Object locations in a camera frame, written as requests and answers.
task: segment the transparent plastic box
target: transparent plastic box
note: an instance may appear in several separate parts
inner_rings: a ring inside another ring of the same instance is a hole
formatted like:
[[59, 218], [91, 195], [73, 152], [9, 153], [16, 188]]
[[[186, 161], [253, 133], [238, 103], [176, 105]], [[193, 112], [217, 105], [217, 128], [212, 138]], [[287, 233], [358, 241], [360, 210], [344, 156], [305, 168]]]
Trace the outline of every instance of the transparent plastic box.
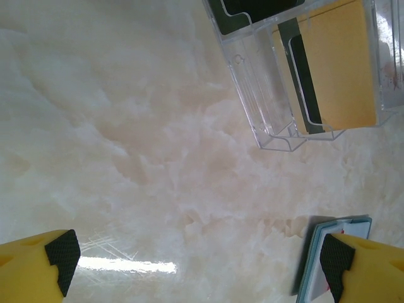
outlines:
[[203, 2], [260, 148], [332, 141], [404, 104], [403, 0]]

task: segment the white marble floor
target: white marble floor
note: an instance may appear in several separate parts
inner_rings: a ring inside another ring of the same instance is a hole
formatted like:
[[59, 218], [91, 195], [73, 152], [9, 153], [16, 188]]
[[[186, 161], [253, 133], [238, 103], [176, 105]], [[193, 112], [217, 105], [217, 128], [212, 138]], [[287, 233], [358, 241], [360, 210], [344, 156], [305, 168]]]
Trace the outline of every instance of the white marble floor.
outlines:
[[65, 302], [294, 302], [309, 216], [404, 246], [403, 158], [258, 150], [199, 0], [0, 0], [0, 242], [75, 229]]

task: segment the black rubber pad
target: black rubber pad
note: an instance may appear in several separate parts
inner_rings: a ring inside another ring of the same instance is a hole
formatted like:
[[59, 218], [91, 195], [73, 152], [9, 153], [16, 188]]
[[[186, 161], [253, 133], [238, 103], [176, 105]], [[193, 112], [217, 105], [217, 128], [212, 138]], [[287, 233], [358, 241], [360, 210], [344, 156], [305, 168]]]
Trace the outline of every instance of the black rubber pad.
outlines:
[[80, 247], [76, 232], [71, 229], [51, 243], [45, 245], [50, 265], [56, 265], [59, 270], [57, 284], [63, 294], [67, 296], [71, 280], [73, 279], [78, 260]]
[[321, 248], [320, 263], [336, 303], [340, 301], [343, 293], [343, 272], [351, 269], [354, 256], [354, 248], [331, 234], [326, 235]]

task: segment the yellow plastic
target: yellow plastic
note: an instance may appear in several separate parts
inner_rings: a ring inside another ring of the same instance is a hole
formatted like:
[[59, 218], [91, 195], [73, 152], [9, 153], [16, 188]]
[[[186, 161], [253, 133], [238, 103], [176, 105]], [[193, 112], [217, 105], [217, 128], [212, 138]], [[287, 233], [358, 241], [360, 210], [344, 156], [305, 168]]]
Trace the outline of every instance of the yellow plastic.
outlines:
[[404, 302], [404, 249], [351, 235], [333, 237], [355, 248], [340, 303]]
[[67, 230], [55, 230], [0, 245], [1, 303], [59, 303], [58, 269], [50, 265], [45, 245]]

